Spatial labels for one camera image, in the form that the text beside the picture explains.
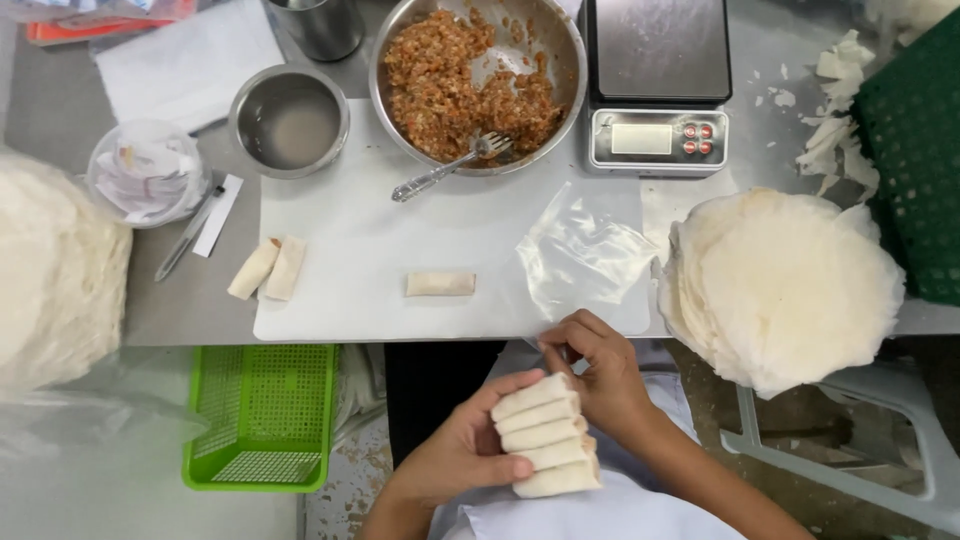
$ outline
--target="green plastic crate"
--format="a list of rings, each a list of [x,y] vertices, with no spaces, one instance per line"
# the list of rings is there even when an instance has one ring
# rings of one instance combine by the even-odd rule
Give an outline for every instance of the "green plastic crate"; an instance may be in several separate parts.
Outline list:
[[[960,10],[871,77],[852,113],[880,172],[870,207],[907,290],[960,306]]]
[[[197,490],[308,493],[326,481],[336,345],[194,350],[190,410],[210,430],[183,449]]]

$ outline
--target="ground pork filling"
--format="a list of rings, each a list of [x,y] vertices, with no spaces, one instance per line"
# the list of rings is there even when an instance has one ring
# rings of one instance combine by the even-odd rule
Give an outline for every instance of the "ground pork filling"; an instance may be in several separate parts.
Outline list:
[[[483,87],[474,86],[470,61],[493,46],[493,25],[475,8],[469,19],[454,20],[453,12],[439,10],[393,40],[384,62],[394,120],[414,146],[440,162],[467,154],[471,138],[487,132],[509,135],[512,156],[521,159],[540,148],[564,120],[564,109],[551,99],[546,56],[534,56],[534,73],[500,69]],[[498,164],[479,160],[473,166]]]

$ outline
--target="digital kitchen scale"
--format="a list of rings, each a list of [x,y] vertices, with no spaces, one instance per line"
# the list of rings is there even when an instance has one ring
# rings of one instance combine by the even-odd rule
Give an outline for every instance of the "digital kitchen scale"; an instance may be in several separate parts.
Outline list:
[[[584,162],[595,174],[704,178],[727,163],[725,0],[585,0]]]

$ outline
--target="small metal bowl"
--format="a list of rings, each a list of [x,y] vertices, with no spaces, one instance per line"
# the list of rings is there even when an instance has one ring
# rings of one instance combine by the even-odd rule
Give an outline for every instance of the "small metal bowl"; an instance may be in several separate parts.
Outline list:
[[[275,65],[251,77],[233,99],[233,145],[264,176],[293,180],[329,165],[350,125],[344,92],[316,69]]]
[[[383,57],[394,37],[404,28],[425,19],[436,10],[450,10],[456,15],[468,18],[469,9],[476,8],[495,28],[493,47],[487,53],[472,62],[472,79],[476,85],[482,85],[500,63],[505,63],[515,72],[529,73],[533,67],[524,62],[532,59],[536,52],[543,51],[548,58],[547,77],[553,83],[553,98],[567,111],[566,120],[550,138],[533,154],[502,164],[497,167],[472,169],[459,168],[458,175],[470,177],[497,176],[521,169],[533,161],[545,156],[564,138],[577,119],[587,93],[587,50],[577,30],[576,21],[564,12],[554,0],[400,0],[387,20],[380,27],[380,33],[373,45],[370,62],[370,94],[373,107],[383,127],[396,141],[396,144],[414,158],[439,167],[441,163],[418,150],[401,132],[394,121],[390,106],[393,89],[387,77],[387,67]],[[516,43],[512,32],[503,26],[503,20],[515,20],[520,24],[531,21],[534,33],[529,40]]]

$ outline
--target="plastic stool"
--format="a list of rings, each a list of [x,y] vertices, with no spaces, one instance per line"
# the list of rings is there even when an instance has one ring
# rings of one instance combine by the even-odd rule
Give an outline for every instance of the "plastic stool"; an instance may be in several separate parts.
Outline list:
[[[919,374],[894,365],[874,363],[838,371],[817,384],[902,413],[913,424],[924,464],[924,491],[914,496],[865,480],[847,472],[815,463],[760,442],[754,391],[737,386],[743,434],[720,430],[728,452],[746,454],[889,508],[919,522],[960,534],[960,458],[933,412],[933,403]]]

